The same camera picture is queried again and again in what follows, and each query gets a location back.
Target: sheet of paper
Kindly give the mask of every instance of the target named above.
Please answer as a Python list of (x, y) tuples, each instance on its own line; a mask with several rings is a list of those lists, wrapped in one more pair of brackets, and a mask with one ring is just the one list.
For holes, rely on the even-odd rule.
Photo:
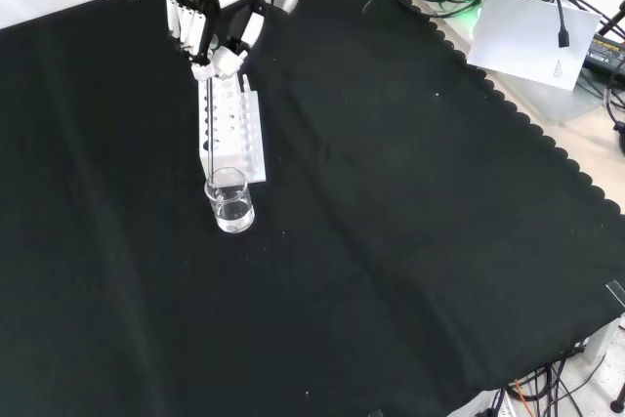
[(599, 15), (564, 7), (570, 46), (560, 48), (556, 4), (486, 0), (467, 62), (572, 90), (599, 19)]

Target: black cloth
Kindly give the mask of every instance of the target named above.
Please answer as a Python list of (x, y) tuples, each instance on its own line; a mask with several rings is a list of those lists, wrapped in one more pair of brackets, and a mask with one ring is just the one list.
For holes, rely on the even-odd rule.
[(396, 0), (269, 16), (220, 232), (164, 4), (0, 33), (3, 414), (444, 416), (621, 313), (618, 208)]

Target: water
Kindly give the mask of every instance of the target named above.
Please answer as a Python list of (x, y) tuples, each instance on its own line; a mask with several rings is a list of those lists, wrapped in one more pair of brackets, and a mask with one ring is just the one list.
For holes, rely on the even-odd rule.
[(228, 233), (239, 233), (250, 228), (254, 222), (254, 206), (238, 200), (218, 208), (217, 225)]

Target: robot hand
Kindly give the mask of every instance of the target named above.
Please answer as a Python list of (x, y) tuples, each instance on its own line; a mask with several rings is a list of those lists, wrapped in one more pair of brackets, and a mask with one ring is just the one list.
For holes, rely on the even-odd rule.
[[(298, 0), (167, 0), (170, 37), (191, 62), (198, 81), (236, 74), (258, 40), (265, 9), (272, 5), (291, 13)], [(215, 25), (222, 12), (237, 10), (228, 37), (219, 45)]]

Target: robotic hand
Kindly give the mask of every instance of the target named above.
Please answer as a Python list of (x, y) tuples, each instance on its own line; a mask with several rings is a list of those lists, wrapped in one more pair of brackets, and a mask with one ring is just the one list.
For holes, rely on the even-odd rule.
[[(236, 74), (258, 40), (266, 6), (290, 14), (298, 0), (167, 0), (170, 37), (188, 56), (198, 81)], [(214, 36), (222, 12), (236, 11), (226, 42)]]
[[(241, 69), (258, 40), (266, 8), (290, 14), (297, 3), (298, 0), (167, 0), (170, 38), (188, 57), (198, 82), (199, 156), (207, 187), (212, 186), (215, 167), (236, 167), (247, 174), (248, 181), (265, 179), (258, 95), (251, 92), (245, 76), (243, 94), (235, 83), (238, 77), (230, 77)], [(220, 18), (222, 26), (227, 23), (223, 18), (231, 19), (224, 41), (215, 34)], [(219, 128), (223, 118), (217, 122), (217, 114), (224, 109), (229, 109), (227, 130)]]

